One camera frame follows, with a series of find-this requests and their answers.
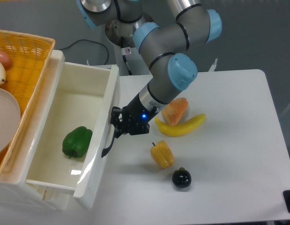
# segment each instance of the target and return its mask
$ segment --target black cable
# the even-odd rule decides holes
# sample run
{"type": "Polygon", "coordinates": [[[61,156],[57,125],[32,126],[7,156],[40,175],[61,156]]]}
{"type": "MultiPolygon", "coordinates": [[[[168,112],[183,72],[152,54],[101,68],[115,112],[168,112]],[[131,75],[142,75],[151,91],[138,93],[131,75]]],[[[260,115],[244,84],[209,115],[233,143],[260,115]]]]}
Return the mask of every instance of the black cable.
{"type": "Polygon", "coordinates": [[[132,72],[131,72],[131,70],[130,70],[130,67],[128,65],[128,62],[127,62],[127,59],[126,59],[126,55],[122,55],[122,57],[123,57],[124,62],[126,63],[126,67],[127,67],[127,70],[128,70],[128,74],[129,75],[133,75],[132,72]]]}
{"type": "Polygon", "coordinates": [[[107,63],[107,61],[108,61],[108,59],[109,59],[109,52],[108,52],[108,49],[107,49],[107,47],[106,47],[104,44],[102,44],[102,43],[100,43],[100,42],[97,42],[97,41],[92,41],[92,40],[87,40],[87,39],[79,39],[79,40],[75,41],[74,43],[70,44],[69,46],[64,47],[64,48],[61,48],[61,49],[59,49],[59,50],[62,51],[62,50],[65,50],[65,49],[67,49],[67,48],[70,48],[70,47],[72,47],[73,45],[75,45],[76,43],[78,43],[78,42],[80,42],[80,41],[88,41],[88,42],[92,42],[92,43],[99,44],[99,45],[103,46],[103,47],[106,49],[106,52],[107,52],[107,58],[106,58],[106,61],[105,61],[105,63],[104,63],[104,65],[106,65],[106,63],[107,63]]]}

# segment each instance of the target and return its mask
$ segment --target wicker basket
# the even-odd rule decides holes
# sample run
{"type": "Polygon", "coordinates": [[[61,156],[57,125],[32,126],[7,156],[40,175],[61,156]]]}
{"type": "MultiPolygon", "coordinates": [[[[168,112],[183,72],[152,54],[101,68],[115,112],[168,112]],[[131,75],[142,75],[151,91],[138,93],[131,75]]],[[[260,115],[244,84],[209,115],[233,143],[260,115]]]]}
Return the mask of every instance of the wicker basket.
{"type": "Polygon", "coordinates": [[[6,71],[7,82],[0,85],[0,88],[16,98],[21,110],[18,130],[10,144],[0,153],[0,174],[20,131],[29,119],[29,111],[54,44],[55,40],[51,38],[0,30],[0,50],[7,52],[13,62],[12,67],[6,71]]]}

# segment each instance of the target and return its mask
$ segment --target white table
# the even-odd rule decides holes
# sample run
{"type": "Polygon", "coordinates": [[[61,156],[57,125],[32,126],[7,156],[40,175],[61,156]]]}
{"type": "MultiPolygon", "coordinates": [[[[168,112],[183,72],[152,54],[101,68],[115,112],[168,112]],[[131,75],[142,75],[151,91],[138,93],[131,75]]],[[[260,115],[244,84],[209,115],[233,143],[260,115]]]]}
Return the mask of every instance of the white table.
{"type": "MultiPolygon", "coordinates": [[[[120,78],[120,107],[151,79],[120,78]]],[[[71,199],[65,211],[0,204],[0,225],[184,225],[290,219],[283,191],[290,189],[290,160],[264,73],[260,70],[199,73],[180,94],[189,101],[185,119],[206,113],[197,130],[161,134],[154,120],[147,135],[123,135],[108,154],[91,210],[71,199]],[[176,162],[160,170],[152,142],[165,140],[176,162]],[[185,167],[188,191],[172,173],[185,167]]]]}

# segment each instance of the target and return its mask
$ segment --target open drawer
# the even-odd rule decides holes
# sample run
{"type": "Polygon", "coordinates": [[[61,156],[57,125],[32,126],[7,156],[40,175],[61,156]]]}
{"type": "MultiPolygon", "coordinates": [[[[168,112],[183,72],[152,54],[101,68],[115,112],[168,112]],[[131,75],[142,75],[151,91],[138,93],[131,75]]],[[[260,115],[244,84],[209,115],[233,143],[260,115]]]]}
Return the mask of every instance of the open drawer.
{"type": "Polygon", "coordinates": [[[67,63],[60,51],[52,52],[51,65],[0,185],[42,200],[73,195],[91,208],[106,161],[101,152],[110,132],[110,112],[119,103],[119,69],[67,63]],[[69,158],[62,142],[79,126],[93,131],[89,149],[82,158],[69,158]]]}

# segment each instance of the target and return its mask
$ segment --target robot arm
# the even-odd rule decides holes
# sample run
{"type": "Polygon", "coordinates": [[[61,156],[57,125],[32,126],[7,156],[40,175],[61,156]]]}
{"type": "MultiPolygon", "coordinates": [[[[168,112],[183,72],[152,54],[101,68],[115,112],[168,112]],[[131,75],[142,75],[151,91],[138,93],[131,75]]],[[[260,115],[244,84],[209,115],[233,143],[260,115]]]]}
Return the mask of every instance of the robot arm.
{"type": "Polygon", "coordinates": [[[176,23],[162,29],[143,18],[141,0],[78,1],[96,25],[117,20],[119,27],[126,29],[121,38],[134,44],[130,47],[137,48],[153,75],[127,106],[113,107],[111,124],[115,132],[110,147],[102,152],[104,157],[114,138],[149,133],[148,122],[197,77],[194,62],[179,52],[218,37],[222,22],[218,13],[205,10],[199,0],[168,0],[176,23]]]}

